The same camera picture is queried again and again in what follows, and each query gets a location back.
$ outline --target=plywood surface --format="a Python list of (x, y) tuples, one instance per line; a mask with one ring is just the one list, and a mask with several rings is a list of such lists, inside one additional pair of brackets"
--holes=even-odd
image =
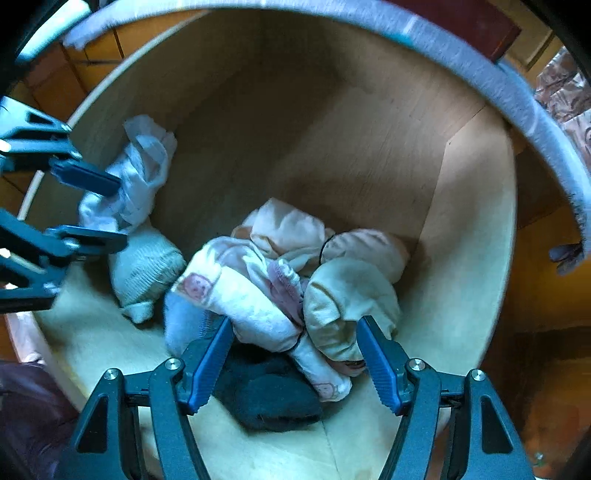
[(66, 122), (86, 97), (74, 69), (66, 64), (33, 89), (33, 97), (41, 110)]
[(85, 48), (84, 53), (86, 58), (90, 61), (94, 60), (121, 60), (121, 52), (117, 45), (117, 39), (112, 31), (106, 32), (96, 40), (90, 42)]
[(485, 105), (461, 79), (415, 52), (326, 18), (263, 12), (264, 51), (293, 56), (388, 99), (401, 118), (429, 125), (447, 140)]
[(17, 356), (14, 353), (14, 348), (10, 340), (10, 333), (6, 325), (6, 316), (2, 315), (0, 318), (0, 360), (14, 362)]
[(18, 188), (8, 182), (6, 179), (0, 178), (0, 199), (2, 199), (2, 208), (16, 215), (21, 206), (24, 195)]
[(112, 63), (94, 65), (78, 63), (74, 68), (86, 91), (91, 92), (109, 73), (117, 68), (117, 65)]
[(517, 228), (523, 228), (568, 204), (553, 172), (529, 145), (515, 156)]
[(466, 375), (492, 336), (511, 266), (515, 167), (501, 117), (483, 109), (448, 142), (419, 246), (400, 284), (398, 341)]
[(381, 228), (414, 243), (445, 142), (388, 100), (275, 65), (238, 74), (176, 133), (152, 222), (187, 258), (271, 196), (338, 231)]
[(545, 25), (521, 0), (488, 1), (520, 27), (521, 33), (509, 48), (509, 54), (524, 67), (528, 67), (551, 34), (550, 27)]
[(544, 458), (540, 478), (557, 478), (591, 424), (591, 358), (547, 365), (537, 378), (522, 438), (526, 452)]

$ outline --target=round drum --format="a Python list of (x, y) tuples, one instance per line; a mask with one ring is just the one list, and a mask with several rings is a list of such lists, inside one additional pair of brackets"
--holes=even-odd
[[(503, 120), (462, 80), (326, 18), (217, 10), (125, 60), (73, 115), (72, 141), (105, 168), (127, 142), (124, 120), (141, 113), (178, 140), (151, 222), (186, 260), (270, 197), (337, 232), (397, 235), (412, 253), (395, 285), (397, 340), (439, 371), (478, 366), (504, 295), (516, 187)], [(32, 226), (77, 224), (82, 192), (45, 176), (31, 196)], [(157, 319), (137, 327), (120, 314), (103, 262), (72, 266), (54, 308), (35, 316), (85, 397), (110, 367), (131, 374), (168, 357)], [(362, 480), (379, 476), (399, 419), (361, 375), (303, 430), (248, 432), (214, 398), (190, 423), (214, 479)]]

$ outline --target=metal screw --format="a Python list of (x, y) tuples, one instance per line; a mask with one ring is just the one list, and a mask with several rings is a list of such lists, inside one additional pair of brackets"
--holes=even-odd
[(411, 370), (414, 370), (415, 372), (420, 372), (421, 370), (425, 370), (425, 362), (423, 362), (420, 358), (411, 358), (408, 361), (408, 366), (411, 368)]
[(116, 368), (109, 368), (103, 375), (103, 378), (105, 380), (114, 380), (118, 375), (119, 371)]
[(178, 370), (179, 368), (181, 368), (181, 363), (182, 362), (178, 358), (169, 358), (164, 363), (164, 366), (169, 370)]
[(57, 295), (61, 290), (61, 288), (57, 287), (52, 281), (44, 283), (43, 288), (53, 295)]
[(484, 373), (482, 370), (479, 370), (477, 368), (475, 368), (474, 370), (472, 370), (470, 372), (470, 375), (477, 382), (482, 382), (486, 378), (486, 373)]
[(0, 138), (0, 152), (8, 153), (11, 150), (10, 143)]
[(72, 250), (78, 250), (80, 248), (80, 242), (75, 238), (64, 238), (64, 243)]

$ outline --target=cloth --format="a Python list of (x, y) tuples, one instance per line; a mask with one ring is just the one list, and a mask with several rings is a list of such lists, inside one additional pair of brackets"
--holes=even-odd
[(363, 315), (372, 315), (392, 338), (401, 312), (388, 279), (361, 260), (335, 258), (322, 264), (304, 293), (306, 328), (316, 348), (331, 360), (363, 360), (355, 333)]
[(296, 346), (287, 353), (312, 384), (321, 402), (342, 400), (351, 391), (350, 378), (338, 373), (327, 363), (306, 332), (302, 333)]
[(591, 171), (591, 108), (564, 122), (562, 129), (573, 141), (587, 169)]
[(322, 245), (334, 234), (321, 220), (275, 198), (232, 231), (234, 238), (251, 240), (265, 258), (282, 258), (298, 273), (319, 266)]
[(255, 265), (246, 261), (234, 263), (239, 258), (253, 258), (239, 256), (240, 252), (250, 251), (245, 247), (248, 241), (230, 251), (217, 249), (227, 238), (206, 243), (193, 256), (172, 291), (197, 307), (230, 317), (234, 333), (242, 343), (253, 343), (270, 352), (290, 349), (302, 328), (288, 319), (250, 279), (226, 265), (238, 265), (237, 268), (247, 270)]
[(409, 258), (393, 235), (363, 228), (335, 235), (321, 220), (275, 198), (251, 212), (232, 237), (251, 240), (264, 258), (283, 260), (303, 276), (320, 263), (348, 257), (372, 263), (396, 283)]
[(286, 432), (319, 421), (318, 395), (283, 353), (235, 343), (213, 390), (240, 424)]
[(78, 412), (42, 365), (0, 361), (0, 432), (33, 478), (54, 478), (77, 419)]
[(359, 228), (330, 238), (322, 249), (320, 263), (335, 258), (356, 258), (375, 265), (390, 283), (396, 283), (409, 257), (397, 237), (380, 230)]
[(546, 106), (548, 100), (577, 73), (573, 56), (562, 47), (536, 78), (535, 99)]
[(185, 266), (181, 252), (146, 220), (128, 235), (127, 248), (109, 256), (111, 284), (121, 313), (134, 323), (152, 318), (154, 302)]
[(164, 342), (173, 356), (181, 356), (193, 340), (207, 338), (222, 319), (181, 295), (171, 291), (164, 295)]
[(267, 260), (253, 242), (220, 236), (210, 240), (205, 247), (215, 263), (238, 272), (263, 292), (265, 297), (271, 297)]
[(154, 197), (164, 185), (177, 141), (148, 116), (125, 121), (130, 140), (123, 153), (106, 171), (121, 179), (118, 194), (102, 197), (87, 192), (78, 212), (83, 227), (108, 232), (130, 233), (148, 218)]
[(271, 300), (298, 325), (304, 324), (304, 290), (300, 276), (282, 258), (267, 265)]
[(566, 82), (548, 99), (546, 108), (562, 124), (591, 108), (591, 87), (580, 73)]

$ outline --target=sock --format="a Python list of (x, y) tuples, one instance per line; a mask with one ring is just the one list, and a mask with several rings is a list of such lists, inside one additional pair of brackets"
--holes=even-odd
[(174, 292), (164, 296), (164, 341), (168, 351), (180, 356), (193, 340), (208, 338), (220, 324), (217, 313), (193, 305)]
[(286, 432), (322, 416), (318, 395), (284, 353), (236, 343), (213, 395), (246, 428)]

